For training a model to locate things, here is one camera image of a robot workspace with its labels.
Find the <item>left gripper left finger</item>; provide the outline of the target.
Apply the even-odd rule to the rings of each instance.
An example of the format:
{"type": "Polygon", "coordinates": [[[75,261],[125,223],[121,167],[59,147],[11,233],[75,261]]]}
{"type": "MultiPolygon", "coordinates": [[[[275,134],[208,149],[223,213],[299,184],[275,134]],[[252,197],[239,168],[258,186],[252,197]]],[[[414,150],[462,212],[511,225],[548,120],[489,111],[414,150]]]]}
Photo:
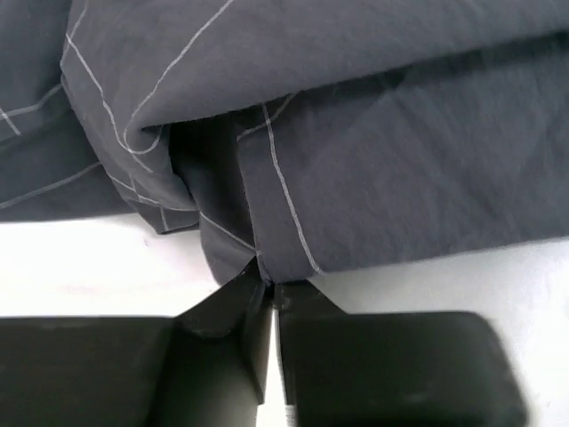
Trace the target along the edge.
{"type": "Polygon", "coordinates": [[[273,291],[255,259],[215,293],[176,318],[182,331],[209,342],[236,340],[236,352],[254,390],[265,402],[273,291]]]}

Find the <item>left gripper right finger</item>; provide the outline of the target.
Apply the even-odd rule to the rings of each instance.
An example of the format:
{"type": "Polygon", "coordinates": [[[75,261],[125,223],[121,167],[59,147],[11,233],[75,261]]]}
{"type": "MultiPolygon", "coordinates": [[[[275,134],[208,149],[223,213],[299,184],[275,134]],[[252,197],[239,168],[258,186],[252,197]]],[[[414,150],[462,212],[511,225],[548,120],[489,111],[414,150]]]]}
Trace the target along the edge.
{"type": "Polygon", "coordinates": [[[292,329],[289,320],[299,315],[343,316],[346,312],[311,282],[287,282],[274,285],[273,305],[276,309],[277,354],[284,385],[284,402],[294,405],[292,329]]]}

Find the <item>dark grey checked pillowcase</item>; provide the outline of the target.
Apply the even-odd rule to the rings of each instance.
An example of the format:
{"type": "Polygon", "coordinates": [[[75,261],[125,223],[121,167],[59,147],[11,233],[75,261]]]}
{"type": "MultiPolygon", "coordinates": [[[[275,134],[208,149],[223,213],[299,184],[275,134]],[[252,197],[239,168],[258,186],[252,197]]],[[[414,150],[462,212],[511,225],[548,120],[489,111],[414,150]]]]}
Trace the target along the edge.
{"type": "Polygon", "coordinates": [[[568,233],[565,1],[4,1],[1,218],[274,282],[568,233]]]}

